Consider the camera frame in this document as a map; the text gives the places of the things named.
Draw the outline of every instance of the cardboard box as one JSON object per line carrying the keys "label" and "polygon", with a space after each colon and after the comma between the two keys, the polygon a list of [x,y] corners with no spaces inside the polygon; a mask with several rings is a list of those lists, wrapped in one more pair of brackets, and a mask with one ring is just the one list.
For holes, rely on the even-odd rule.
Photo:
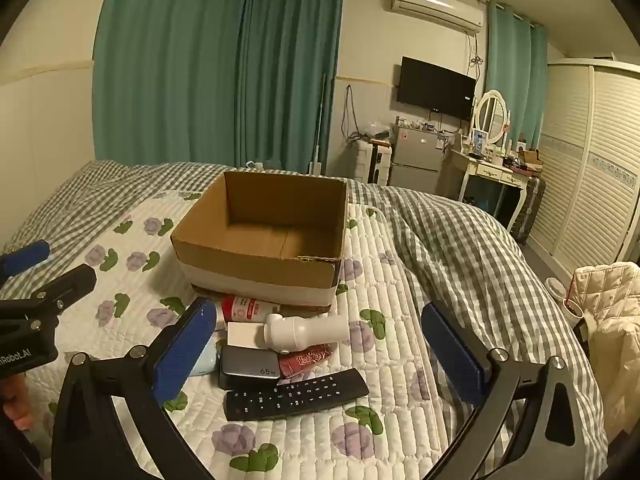
{"label": "cardboard box", "polygon": [[279,304],[327,306],[338,285],[347,186],[227,171],[171,235],[193,285]]}
{"label": "cardboard box", "polygon": [[518,158],[520,162],[527,165],[528,170],[542,172],[544,163],[540,160],[540,152],[538,150],[520,150]]}

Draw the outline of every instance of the blue gripper pad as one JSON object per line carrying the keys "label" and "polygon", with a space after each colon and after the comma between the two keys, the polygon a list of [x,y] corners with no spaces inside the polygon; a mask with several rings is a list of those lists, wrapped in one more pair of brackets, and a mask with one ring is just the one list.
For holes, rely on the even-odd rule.
{"label": "blue gripper pad", "polygon": [[216,327],[216,307],[211,301],[198,298],[199,309],[164,352],[154,368],[154,397],[159,404],[174,400],[189,377],[202,350]]}
{"label": "blue gripper pad", "polygon": [[21,272],[43,262],[48,257],[49,244],[44,240],[38,240],[13,253],[5,256],[0,255],[0,264],[4,266],[5,275],[17,276]]}
{"label": "blue gripper pad", "polygon": [[479,406],[486,397],[484,370],[436,305],[422,310],[422,333],[463,402]]}

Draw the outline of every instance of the human hand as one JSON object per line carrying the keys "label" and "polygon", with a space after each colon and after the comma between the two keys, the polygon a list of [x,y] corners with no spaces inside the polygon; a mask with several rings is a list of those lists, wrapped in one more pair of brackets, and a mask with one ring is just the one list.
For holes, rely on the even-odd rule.
{"label": "human hand", "polygon": [[5,399],[2,405],[4,413],[14,422],[18,430],[31,429],[33,413],[23,374],[0,380],[0,399]]}

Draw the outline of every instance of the television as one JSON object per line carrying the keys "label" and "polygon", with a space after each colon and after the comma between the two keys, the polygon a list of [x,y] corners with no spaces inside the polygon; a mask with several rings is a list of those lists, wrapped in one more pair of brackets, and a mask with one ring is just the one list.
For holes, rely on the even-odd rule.
{"label": "television", "polygon": [[476,80],[410,57],[402,58],[398,102],[468,121],[474,106]]}

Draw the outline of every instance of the white louvered door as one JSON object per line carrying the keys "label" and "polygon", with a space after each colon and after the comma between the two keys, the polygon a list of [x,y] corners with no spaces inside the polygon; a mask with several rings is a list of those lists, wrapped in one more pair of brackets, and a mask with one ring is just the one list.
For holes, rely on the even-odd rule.
{"label": "white louvered door", "polygon": [[589,66],[550,66],[540,135],[546,190],[531,235],[549,253],[570,214],[584,156],[590,116]]}
{"label": "white louvered door", "polygon": [[570,272],[616,260],[636,210],[639,172],[640,75],[596,67],[584,176],[554,251]]}

